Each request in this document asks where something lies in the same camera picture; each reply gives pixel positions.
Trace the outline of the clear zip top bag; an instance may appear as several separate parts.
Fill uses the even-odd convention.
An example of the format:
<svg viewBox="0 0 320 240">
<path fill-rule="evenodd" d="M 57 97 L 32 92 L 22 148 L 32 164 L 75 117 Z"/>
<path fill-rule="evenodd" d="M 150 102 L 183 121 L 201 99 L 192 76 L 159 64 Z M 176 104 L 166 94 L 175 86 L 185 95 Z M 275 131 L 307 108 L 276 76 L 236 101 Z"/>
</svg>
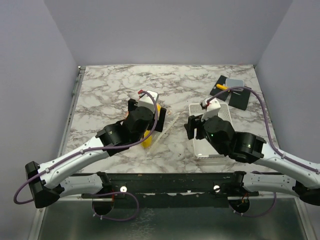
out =
<svg viewBox="0 0 320 240">
<path fill-rule="evenodd" d="M 132 112 L 139 106 L 140 100 L 129 99 L 128 100 L 128 111 L 125 115 L 125 118 L 128 117 L 129 112 Z M 150 98 L 148 100 L 143 100 L 140 104 L 144 107 L 154 107 Z M 154 151 L 156 151 L 158 146 L 160 146 L 160 140 L 163 139 L 169 133 L 169 129 L 174 125 L 174 123 L 178 120 L 180 113 L 172 112 L 171 110 L 167 110 L 162 107 L 159 103 L 157 105 L 158 112 L 158 121 L 155 130 L 153 133 L 142 143 L 140 143 L 141 147 L 147 152 L 147 155 L 150 155 Z"/>
</svg>

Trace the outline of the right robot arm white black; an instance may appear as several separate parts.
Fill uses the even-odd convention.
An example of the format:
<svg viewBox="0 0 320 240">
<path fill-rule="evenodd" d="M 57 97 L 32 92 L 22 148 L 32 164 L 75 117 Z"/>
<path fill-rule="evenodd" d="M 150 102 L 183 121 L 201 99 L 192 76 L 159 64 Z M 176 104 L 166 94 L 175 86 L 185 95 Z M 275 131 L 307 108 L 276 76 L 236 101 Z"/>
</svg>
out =
<svg viewBox="0 0 320 240">
<path fill-rule="evenodd" d="M 249 132 L 235 131 L 229 121 L 218 116 L 202 120 L 190 116 L 184 124 L 188 139 L 205 139 L 220 155 L 240 163 L 255 164 L 275 170 L 258 176 L 246 173 L 230 182 L 229 189 L 240 196 L 244 192 L 268 191 L 299 197 L 303 202 L 320 204 L 320 165 L 273 148 L 263 138 Z"/>
</svg>

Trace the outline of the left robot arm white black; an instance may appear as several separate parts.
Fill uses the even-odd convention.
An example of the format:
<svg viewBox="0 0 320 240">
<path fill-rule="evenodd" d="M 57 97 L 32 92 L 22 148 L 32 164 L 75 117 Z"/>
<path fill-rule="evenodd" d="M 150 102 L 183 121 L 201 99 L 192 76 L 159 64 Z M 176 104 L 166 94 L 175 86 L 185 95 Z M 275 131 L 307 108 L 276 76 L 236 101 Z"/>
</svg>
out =
<svg viewBox="0 0 320 240">
<path fill-rule="evenodd" d="M 48 207 L 70 195 L 106 197 L 113 191 L 106 173 L 79 173 L 97 161 L 129 149 L 146 131 L 162 132 L 167 110 L 161 107 L 158 118 L 149 106 L 128 101 L 125 119 L 106 125 L 95 136 L 73 151 L 54 160 L 25 165 L 29 189 L 37 209 Z"/>
</svg>

